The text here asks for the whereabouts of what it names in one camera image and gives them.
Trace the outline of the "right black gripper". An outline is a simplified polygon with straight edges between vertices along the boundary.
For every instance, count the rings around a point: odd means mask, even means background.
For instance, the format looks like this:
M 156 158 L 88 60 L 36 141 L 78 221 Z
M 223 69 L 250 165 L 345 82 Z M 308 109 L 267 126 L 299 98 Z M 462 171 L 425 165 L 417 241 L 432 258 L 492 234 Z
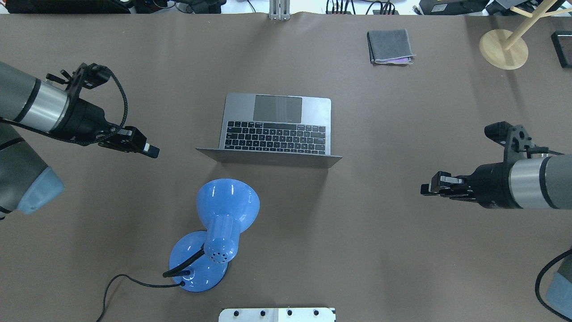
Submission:
M 452 176 L 438 171 L 430 184 L 422 184 L 423 196 L 478 203 L 488 209 L 520 209 L 509 188 L 509 166 L 505 163 L 480 165 L 470 175 Z

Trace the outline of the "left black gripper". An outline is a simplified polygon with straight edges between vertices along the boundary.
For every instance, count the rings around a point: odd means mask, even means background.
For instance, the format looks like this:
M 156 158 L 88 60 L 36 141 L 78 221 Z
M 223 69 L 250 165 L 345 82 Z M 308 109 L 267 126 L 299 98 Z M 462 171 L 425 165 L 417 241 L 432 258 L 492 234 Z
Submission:
M 56 137 L 76 141 L 95 141 L 112 132 L 115 125 L 105 119 L 104 110 L 83 99 L 67 111 L 64 119 L 56 127 Z M 141 153 L 156 159 L 160 149 L 147 143 L 147 138 L 137 127 L 125 126 L 114 136 L 98 143 L 104 148 L 116 149 L 126 153 Z

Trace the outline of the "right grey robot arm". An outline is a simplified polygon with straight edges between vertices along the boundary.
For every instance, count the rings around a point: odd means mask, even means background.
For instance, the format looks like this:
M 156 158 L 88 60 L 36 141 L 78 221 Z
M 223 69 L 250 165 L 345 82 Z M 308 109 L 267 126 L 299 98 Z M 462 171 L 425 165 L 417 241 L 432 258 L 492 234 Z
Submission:
M 439 171 L 421 185 L 421 195 L 480 204 L 489 209 L 571 208 L 571 156 L 520 159 L 478 167 L 468 176 Z M 571 251 L 551 260 L 535 281 L 538 301 L 571 318 Z

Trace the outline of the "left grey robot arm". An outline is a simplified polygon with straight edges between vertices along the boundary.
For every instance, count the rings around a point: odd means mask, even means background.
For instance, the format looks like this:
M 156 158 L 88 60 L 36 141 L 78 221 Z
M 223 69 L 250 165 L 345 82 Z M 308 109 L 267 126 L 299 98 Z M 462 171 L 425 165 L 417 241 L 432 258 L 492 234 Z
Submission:
M 80 98 L 83 89 L 113 81 L 123 112 L 119 123 L 106 120 L 99 106 Z M 0 65 L 1 218 L 18 211 L 30 214 L 57 198 L 65 185 L 20 133 L 73 145 L 98 145 L 123 153 L 159 156 L 159 148 L 134 126 L 127 126 L 127 97 L 117 76 L 101 64 L 82 63 L 72 73 L 39 79 L 7 63 Z

